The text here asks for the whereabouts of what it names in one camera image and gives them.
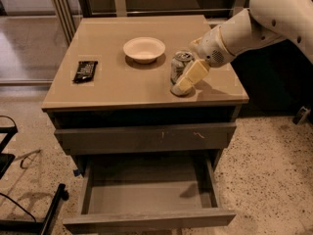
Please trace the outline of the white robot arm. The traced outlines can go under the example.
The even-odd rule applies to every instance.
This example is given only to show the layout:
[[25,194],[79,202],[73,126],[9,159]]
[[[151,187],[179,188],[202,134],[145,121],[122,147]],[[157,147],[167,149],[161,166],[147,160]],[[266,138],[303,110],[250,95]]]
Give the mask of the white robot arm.
[[285,39],[313,63],[312,0],[249,0],[246,9],[190,43],[198,57],[187,64],[171,92],[185,96],[210,69],[232,62],[245,51]]

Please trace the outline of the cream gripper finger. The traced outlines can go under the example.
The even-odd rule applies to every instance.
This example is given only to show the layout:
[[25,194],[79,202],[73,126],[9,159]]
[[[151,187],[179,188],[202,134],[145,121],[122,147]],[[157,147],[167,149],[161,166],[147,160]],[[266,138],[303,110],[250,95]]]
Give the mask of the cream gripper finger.
[[195,53],[198,53],[201,50],[201,37],[191,41],[189,43],[189,49]]
[[210,65],[205,60],[191,61],[172,85],[171,93],[176,96],[188,95],[193,87],[208,75],[209,70]]

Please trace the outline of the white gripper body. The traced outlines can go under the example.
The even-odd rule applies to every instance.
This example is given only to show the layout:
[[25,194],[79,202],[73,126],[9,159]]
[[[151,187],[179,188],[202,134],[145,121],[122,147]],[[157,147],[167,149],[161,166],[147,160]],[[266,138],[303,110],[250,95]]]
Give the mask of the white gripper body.
[[198,56],[213,68],[220,68],[235,59],[224,44],[220,26],[216,26],[199,39],[196,51]]

